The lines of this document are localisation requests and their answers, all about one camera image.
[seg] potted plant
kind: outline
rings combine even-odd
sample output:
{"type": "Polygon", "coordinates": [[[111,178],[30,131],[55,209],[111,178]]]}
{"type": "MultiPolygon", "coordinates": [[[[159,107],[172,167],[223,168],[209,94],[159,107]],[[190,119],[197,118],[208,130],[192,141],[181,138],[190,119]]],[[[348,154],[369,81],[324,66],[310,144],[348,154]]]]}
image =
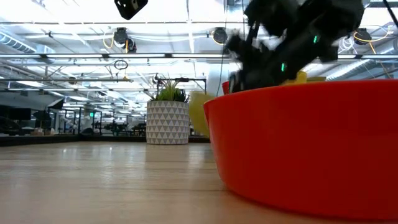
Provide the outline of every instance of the potted plant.
{"type": "Polygon", "coordinates": [[[148,144],[188,144],[188,96],[185,90],[176,88],[177,84],[165,82],[160,93],[147,103],[148,144]]]}

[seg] ceiling pipe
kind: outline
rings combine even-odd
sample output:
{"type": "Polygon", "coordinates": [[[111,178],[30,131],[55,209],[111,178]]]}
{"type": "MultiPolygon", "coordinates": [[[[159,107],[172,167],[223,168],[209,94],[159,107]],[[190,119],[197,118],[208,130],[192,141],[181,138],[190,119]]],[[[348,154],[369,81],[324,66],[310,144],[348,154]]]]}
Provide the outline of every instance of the ceiling pipe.
{"type": "Polygon", "coordinates": [[[12,47],[13,49],[16,49],[22,53],[27,53],[27,54],[34,54],[36,53],[36,49],[33,47],[17,40],[16,38],[13,38],[11,35],[5,34],[0,31],[0,43],[12,47]]]}
{"type": "MultiPolygon", "coordinates": [[[[377,54],[398,54],[398,39],[388,41],[385,44],[382,44],[376,50],[377,54]]],[[[370,70],[374,68],[377,66],[377,63],[377,60],[373,59],[359,60],[347,65],[340,65],[337,68],[329,70],[323,74],[319,73],[316,76],[322,75],[326,77],[327,81],[345,80],[359,73],[365,72],[366,69],[370,70]]]]}

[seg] ceiling light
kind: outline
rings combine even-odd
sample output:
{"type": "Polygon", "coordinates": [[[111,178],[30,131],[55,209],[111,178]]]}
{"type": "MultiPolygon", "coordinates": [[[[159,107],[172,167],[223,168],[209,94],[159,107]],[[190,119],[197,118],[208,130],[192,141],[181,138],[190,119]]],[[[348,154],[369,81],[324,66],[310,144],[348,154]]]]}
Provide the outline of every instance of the ceiling light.
{"type": "Polygon", "coordinates": [[[51,91],[51,94],[54,94],[55,96],[62,96],[62,97],[64,97],[64,95],[62,95],[61,93],[57,93],[57,92],[54,92],[54,91],[51,91]]]}
{"type": "Polygon", "coordinates": [[[23,88],[19,88],[19,89],[17,89],[17,88],[10,88],[10,89],[6,89],[6,90],[9,90],[9,91],[40,91],[39,89],[23,89],[23,88]]]}
{"type": "Polygon", "coordinates": [[[398,59],[398,55],[363,55],[361,59],[398,59]]]}
{"type": "Polygon", "coordinates": [[[100,105],[99,107],[102,107],[105,109],[112,109],[112,106],[110,106],[110,105],[100,105]]]}
{"type": "Polygon", "coordinates": [[[351,59],[351,58],[355,58],[356,55],[339,55],[338,58],[339,59],[351,59]]]}
{"type": "Polygon", "coordinates": [[[36,54],[0,54],[0,58],[41,58],[36,54]]]}
{"type": "Polygon", "coordinates": [[[77,89],[77,91],[108,91],[108,89],[89,89],[89,88],[85,88],[85,89],[77,89]]]}
{"type": "Polygon", "coordinates": [[[75,91],[74,89],[43,89],[44,91],[75,91]]]}
{"type": "Polygon", "coordinates": [[[172,58],[229,58],[226,54],[172,54],[172,58]]]}
{"type": "Polygon", "coordinates": [[[110,58],[164,58],[165,54],[110,54],[110,58]]]}
{"type": "Polygon", "coordinates": [[[77,110],[78,108],[62,108],[63,110],[77,110]]]}
{"type": "Polygon", "coordinates": [[[20,84],[24,84],[24,85],[29,85],[32,87],[43,87],[45,85],[38,83],[38,82],[32,82],[32,81],[18,81],[18,83],[20,84]]]}
{"type": "Polygon", "coordinates": [[[89,100],[89,99],[87,99],[85,97],[81,97],[81,96],[69,96],[69,98],[78,100],[78,101],[88,101],[89,100]]]}
{"type": "Polygon", "coordinates": [[[101,54],[48,54],[48,58],[102,58],[101,54]]]}

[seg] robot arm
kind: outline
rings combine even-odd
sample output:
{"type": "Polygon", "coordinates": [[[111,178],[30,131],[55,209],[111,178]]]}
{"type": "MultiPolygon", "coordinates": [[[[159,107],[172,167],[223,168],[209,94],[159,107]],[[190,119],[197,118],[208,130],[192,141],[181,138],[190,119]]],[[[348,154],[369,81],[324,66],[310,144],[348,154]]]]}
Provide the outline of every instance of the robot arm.
{"type": "Polygon", "coordinates": [[[229,79],[230,92],[280,85],[319,57],[322,62],[338,58],[334,41],[356,30],[362,20],[361,0],[296,1],[252,0],[245,10],[251,27],[248,38],[234,35],[227,48],[236,53],[242,69],[229,79]],[[276,49],[252,46],[259,26],[270,35],[284,36],[276,49]]]}

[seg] ceiling duct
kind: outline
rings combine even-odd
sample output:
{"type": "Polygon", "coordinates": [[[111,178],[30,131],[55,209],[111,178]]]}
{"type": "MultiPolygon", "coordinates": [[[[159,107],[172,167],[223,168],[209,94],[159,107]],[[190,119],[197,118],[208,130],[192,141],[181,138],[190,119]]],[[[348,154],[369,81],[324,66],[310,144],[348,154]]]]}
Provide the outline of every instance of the ceiling duct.
{"type": "MultiPolygon", "coordinates": [[[[377,48],[378,54],[398,54],[398,39],[388,41],[377,48]]],[[[340,65],[332,70],[329,70],[322,76],[326,76],[328,81],[345,80],[347,78],[365,72],[366,69],[370,70],[377,66],[377,61],[373,59],[359,60],[347,65],[340,65]]]]}
{"type": "MultiPolygon", "coordinates": [[[[10,32],[6,32],[4,30],[0,31],[0,44],[4,44],[8,47],[11,47],[15,50],[18,50],[25,54],[54,54],[55,51],[50,47],[42,44],[33,44],[26,40],[23,40],[22,37],[18,35],[12,34],[10,32]]],[[[38,62],[44,63],[53,63],[53,60],[50,59],[36,59],[38,62]]]]}
{"type": "Polygon", "coordinates": [[[0,43],[12,47],[13,49],[16,49],[22,53],[27,53],[27,54],[36,53],[35,48],[22,43],[21,41],[17,40],[16,38],[13,38],[11,35],[8,35],[4,32],[0,32],[0,43]]]}

